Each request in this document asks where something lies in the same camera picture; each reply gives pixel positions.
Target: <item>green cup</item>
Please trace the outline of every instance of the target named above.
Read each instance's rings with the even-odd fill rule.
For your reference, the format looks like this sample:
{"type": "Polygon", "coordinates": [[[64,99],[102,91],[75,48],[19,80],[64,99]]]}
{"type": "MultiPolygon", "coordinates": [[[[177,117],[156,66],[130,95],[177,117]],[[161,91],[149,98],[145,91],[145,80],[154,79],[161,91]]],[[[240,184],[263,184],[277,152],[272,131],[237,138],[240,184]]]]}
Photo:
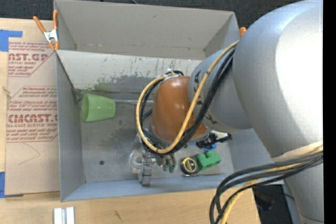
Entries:
{"type": "Polygon", "coordinates": [[[84,122],[110,119],[115,114],[116,103],[113,99],[85,93],[82,99],[82,119],[84,122]]]}

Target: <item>gray box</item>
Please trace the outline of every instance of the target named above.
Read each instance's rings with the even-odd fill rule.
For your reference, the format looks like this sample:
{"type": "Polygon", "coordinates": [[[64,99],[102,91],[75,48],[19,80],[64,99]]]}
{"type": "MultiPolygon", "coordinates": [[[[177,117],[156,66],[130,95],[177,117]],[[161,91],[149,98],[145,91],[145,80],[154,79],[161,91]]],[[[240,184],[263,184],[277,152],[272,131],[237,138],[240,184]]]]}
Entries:
{"type": "MultiPolygon", "coordinates": [[[[69,0],[55,0],[55,9],[62,201],[212,189],[242,167],[271,162],[250,129],[219,144],[223,161],[202,175],[186,178],[178,168],[169,174],[154,167],[150,186],[143,187],[128,166],[137,133],[134,102],[117,102],[112,119],[81,120],[84,92],[137,100],[167,69],[190,75],[201,60],[239,39],[233,12],[69,0]]],[[[201,152],[189,146],[176,158],[201,152]]]]}

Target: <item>orange object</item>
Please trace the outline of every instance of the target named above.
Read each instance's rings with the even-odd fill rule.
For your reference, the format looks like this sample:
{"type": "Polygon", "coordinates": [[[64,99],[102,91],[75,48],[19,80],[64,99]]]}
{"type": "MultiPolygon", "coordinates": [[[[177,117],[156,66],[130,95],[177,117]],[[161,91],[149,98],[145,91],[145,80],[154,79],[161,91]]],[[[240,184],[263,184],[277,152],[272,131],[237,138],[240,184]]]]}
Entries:
{"type": "Polygon", "coordinates": [[[240,36],[243,36],[243,34],[246,32],[246,27],[241,27],[239,29],[240,36]]]}
{"type": "Polygon", "coordinates": [[[57,14],[58,14],[57,10],[54,10],[53,12],[54,29],[51,31],[46,31],[40,20],[37,18],[37,16],[33,16],[33,20],[36,22],[37,27],[40,29],[40,31],[44,34],[52,50],[55,49],[58,50],[59,48],[57,14]],[[55,39],[55,46],[51,43],[52,38],[55,39]]]}
{"type": "MultiPolygon", "coordinates": [[[[184,122],[190,104],[188,99],[188,83],[190,77],[181,76],[164,81],[154,97],[152,112],[152,130],[163,140],[174,141],[184,122]]],[[[187,129],[196,116],[192,114],[187,129]]],[[[208,128],[201,124],[192,139],[203,135],[208,128]]]]}

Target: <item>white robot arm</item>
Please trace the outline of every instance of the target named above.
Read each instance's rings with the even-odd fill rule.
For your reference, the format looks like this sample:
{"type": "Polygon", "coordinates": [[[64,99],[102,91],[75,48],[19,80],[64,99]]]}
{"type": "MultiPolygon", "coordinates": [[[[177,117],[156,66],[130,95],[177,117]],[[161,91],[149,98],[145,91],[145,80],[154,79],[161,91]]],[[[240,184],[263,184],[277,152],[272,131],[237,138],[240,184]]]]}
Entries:
{"type": "MultiPolygon", "coordinates": [[[[304,156],[323,147],[322,45],[323,0],[290,4],[252,24],[234,54],[226,54],[213,72],[208,74],[208,69],[225,48],[202,61],[189,81],[172,80],[169,87],[182,89],[187,83],[186,98],[192,102],[199,82],[209,75],[194,109],[198,115],[221,63],[232,57],[232,66],[215,92],[200,128],[235,133],[252,127],[275,162],[304,156]]],[[[175,108],[176,104],[185,103],[185,97],[178,95],[167,101],[170,94],[164,95],[161,87],[154,100],[152,134],[164,143],[175,137],[162,130],[179,118],[174,112],[167,113],[167,104],[174,101],[175,108]],[[165,115],[160,114],[160,100],[166,100],[165,115]]],[[[324,223],[323,163],[288,177],[285,182],[296,200],[301,222],[324,223]]]]}

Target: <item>green connector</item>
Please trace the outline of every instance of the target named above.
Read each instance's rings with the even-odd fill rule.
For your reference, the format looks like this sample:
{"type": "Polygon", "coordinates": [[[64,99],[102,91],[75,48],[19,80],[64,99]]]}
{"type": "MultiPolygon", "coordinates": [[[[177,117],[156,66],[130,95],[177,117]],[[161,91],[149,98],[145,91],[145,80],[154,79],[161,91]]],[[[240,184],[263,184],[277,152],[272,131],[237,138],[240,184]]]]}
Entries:
{"type": "Polygon", "coordinates": [[[222,158],[214,151],[207,151],[205,154],[196,156],[198,167],[200,170],[205,170],[213,167],[221,162],[222,158]]]}
{"type": "Polygon", "coordinates": [[[163,168],[164,171],[167,171],[169,169],[169,166],[168,166],[168,164],[165,164],[165,165],[163,165],[162,168],[163,168]]]}

